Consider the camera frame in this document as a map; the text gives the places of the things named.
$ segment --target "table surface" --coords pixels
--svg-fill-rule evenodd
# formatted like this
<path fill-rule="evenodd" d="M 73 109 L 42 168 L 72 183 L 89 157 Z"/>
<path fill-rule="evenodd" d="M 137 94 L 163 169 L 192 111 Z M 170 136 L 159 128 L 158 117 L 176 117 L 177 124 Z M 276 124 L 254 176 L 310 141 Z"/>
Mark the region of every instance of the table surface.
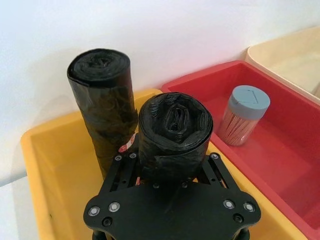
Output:
<path fill-rule="evenodd" d="M 39 240 L 27 176 L 0 187 L 0 239 Z"/>

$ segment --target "red plastic bin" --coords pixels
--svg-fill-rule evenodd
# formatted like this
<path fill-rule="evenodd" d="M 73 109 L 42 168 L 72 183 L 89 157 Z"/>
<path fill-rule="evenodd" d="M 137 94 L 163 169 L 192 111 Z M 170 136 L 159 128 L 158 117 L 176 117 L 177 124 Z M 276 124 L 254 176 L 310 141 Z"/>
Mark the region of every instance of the red plastic bin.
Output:
<path fill-rule="evenodd" d="M 202 102 L 219 128 L 232 90 L 251 85 L 271 104 L 248 141 L 211 141 L 309 239 L 320 240 L 320 106 L 244 61 L 227 62 L 162 86 Z"/>

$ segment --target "black garbage bag roll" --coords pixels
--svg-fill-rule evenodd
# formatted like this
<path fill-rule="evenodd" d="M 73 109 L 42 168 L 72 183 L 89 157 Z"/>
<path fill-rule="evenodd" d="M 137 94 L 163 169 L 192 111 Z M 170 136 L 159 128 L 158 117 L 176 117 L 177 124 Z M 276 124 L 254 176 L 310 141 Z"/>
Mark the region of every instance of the black garbage bag roll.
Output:
<path fill-rule="evenodd" d="M 112 157 L 138 124 L 130 59 L 115 50 L 93 49 L 72 61 L 67 76 L 104 179 Z"/>
<path fill-rule="evenodd" d="M 193 179 L 213 127 L 211 114 L 189 95 L 170 92 L 150 98 L 139 113 L 141 176 L 157 182 Z"/>

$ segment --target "plastic jar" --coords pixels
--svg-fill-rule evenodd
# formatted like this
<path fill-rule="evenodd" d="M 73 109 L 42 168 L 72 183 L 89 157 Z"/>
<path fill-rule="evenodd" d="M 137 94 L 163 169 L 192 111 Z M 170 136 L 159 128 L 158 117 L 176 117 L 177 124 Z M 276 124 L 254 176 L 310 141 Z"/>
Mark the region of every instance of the plastic jar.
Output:
<path fill-rule="evenodd" d="M 270 105 L 259 88 L 240 85 L 233 89 L 217 135 L 228 145 L 244 144 Z"/>

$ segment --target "white wall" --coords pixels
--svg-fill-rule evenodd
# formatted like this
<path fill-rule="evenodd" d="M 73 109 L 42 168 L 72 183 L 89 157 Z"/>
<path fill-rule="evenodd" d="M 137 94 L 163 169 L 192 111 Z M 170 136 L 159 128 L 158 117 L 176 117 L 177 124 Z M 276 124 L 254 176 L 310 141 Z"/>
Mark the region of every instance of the white wall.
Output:
<path fill-rule="evenodd" d="M 319 25 L 319 13 L 319 0 L 1 0 L 0 186 L 26 174 L 27 129 L 77 110 L 66 69 L 81 52 L 128 54 L 139 90 Z"/>

